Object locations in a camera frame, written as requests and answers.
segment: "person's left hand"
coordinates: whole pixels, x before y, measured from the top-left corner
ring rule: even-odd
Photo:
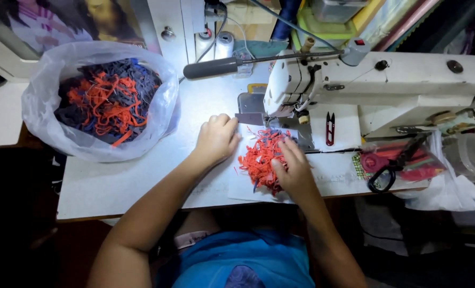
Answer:
[[[241,135],[236,133],[237,118],[227,114],[212,115],[209,121],[202,124],[196,147],[191,153],[205,166],[219,164],[234,153]]]

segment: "thread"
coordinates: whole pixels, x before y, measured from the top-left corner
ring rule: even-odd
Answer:
[[[234,37],[229,32],[221,32],[216,39],[216,51],[214,59],[224,59],[232,57],[234,51]]]
[[[282,4],[282,10],[280,10],[280,16],[284,17],[289,22],[296,24],[296,15],[300,7],[301,0],[285,0]],[[291,34],[291,26],[287,25],[283,21],[277,21],[271,39],[274,41],[285,41],[289,39]]]
[[[195,38],[195,51],[196,59],[199,59],[200,56],[209,48],[211,43],[214,41],[214,33],[209,28],[206,28],[206,31],[203,33],[197,33]],[[202,59],[198,62],[205,62],[214,60],[214,49],[211,49],[207,54],[205,54]]]

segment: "knob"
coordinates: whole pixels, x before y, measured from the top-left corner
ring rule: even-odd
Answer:
[[[172,42],[177,38],[177,36],[169,26],[166,26],[164,31],[161,32],[161,38],[164,39],[164,41]]]

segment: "person's right hand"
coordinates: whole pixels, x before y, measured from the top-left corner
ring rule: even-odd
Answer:
[[[309,161],[303,151],[289,138],[285,138],[285,143],[279,142],[278,145],[282,149],[289,169],[286,171],[276,159],[271,160],[271,164],[284,191],[298,206],[310,203],[315,198],[321,198]]]

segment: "white plastic bag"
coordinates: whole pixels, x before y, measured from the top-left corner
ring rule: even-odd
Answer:
[[[79,75],[77,68],[125,58],[144,61],[159,74],[162,84],[150,104],[147,126],[133,141],[117,147],[56,120],[60,81]],[[142,156],[161,137],[177,127],[180,117],[178,79],[163,56],[138,46],[109,41],[75,42],[45,52],[22,95],[22,119],[29,131],[65,154],[95,162],[116,162]]]
[[[465,176],[456,177],[454,169],[442,153],[442,133],[433,131],[428,139],[431,152],[445,165],[446,171],[431,179],[422,191],[393,193],[404,199],[405,206],[414,210],[475,210],[475,184]]]

